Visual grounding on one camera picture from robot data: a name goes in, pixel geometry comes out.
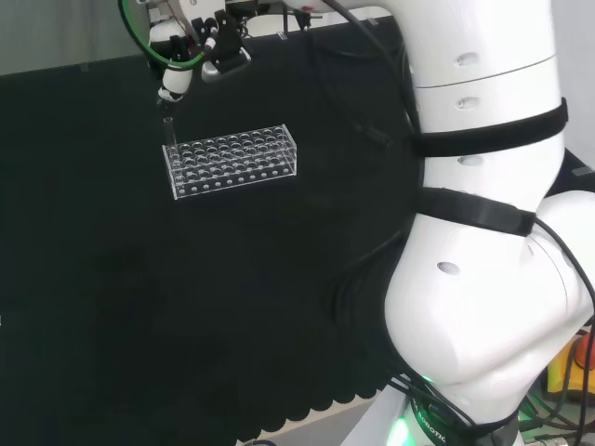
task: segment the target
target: test tube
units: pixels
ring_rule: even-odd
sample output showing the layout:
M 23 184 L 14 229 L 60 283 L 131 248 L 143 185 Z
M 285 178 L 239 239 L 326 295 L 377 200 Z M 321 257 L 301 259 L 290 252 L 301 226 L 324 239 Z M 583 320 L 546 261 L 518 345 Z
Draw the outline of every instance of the test tube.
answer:
M 165 146 L 168 148 L 176 147 L 176 130 L 174 130 L 174 118 L 164 119 Z

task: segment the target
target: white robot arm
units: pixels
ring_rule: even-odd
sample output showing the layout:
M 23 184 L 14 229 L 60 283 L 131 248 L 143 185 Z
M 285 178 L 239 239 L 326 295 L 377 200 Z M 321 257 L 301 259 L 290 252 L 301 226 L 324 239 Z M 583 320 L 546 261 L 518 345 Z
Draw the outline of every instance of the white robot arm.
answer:
M 490 434 L 486 444 L 520 446 L 522 398 L 593 314 L 558 244 L 522 223 L 537 216 L 554 228 L 595 279 L 595 195 L 544 200 L 562 165 L 565 124 L 550 1 L 337 1 L 384 7 L 398 22 L 425 148 L 428 206 L 390 283 L 390 338 L 468 425 Z M 285 2 L 332 10 L 329 0 Z M 404 419 L 417 445 L 461 442 L 415 399 Z

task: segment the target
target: black table surface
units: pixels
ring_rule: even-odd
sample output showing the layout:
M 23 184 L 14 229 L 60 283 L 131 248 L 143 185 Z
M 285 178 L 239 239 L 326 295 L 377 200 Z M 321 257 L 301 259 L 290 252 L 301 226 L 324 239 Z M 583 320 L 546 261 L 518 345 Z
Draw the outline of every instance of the black table surface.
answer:
M 229 446 L 383 387 L 323 302 L 411 215 L 418 163 L 382 63 L 323 57 L 388 151 L 336 117 L 306 44 L 253 39 L 251 67 L 174 112 L 178 141 L 286 124 L 298 177 L 178 202 L 146 60 L 0 78 L 3 444 Z

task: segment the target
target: red button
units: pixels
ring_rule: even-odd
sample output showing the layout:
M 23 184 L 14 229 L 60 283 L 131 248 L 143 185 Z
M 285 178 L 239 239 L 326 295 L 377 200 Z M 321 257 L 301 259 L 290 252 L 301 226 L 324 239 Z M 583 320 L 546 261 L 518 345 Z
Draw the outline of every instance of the red button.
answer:
M 576 346 L 575 360 L 582 368 L 587 363 L 587 347 L 588 347 L 588 334 L 583 334 L 578 346 Z M 595 346 L 591 349 L 591 362 L 588 367 L 589 370 L 595 369 Z

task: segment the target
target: black strap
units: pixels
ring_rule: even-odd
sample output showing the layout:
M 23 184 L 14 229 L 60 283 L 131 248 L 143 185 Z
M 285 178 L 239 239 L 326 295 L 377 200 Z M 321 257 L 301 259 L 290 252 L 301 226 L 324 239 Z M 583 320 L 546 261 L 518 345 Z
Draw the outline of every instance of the black strap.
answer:
M 566 99 L 557 109 L 513 123 L 414 137 L 417 156 L 435 158 L 505 151 L 535 144 L 561 133 L 568 122 Z
M 536 215 L 511 204 L 449 189 L 421 188 L 417 211 L 462 225 L 526 237 Z

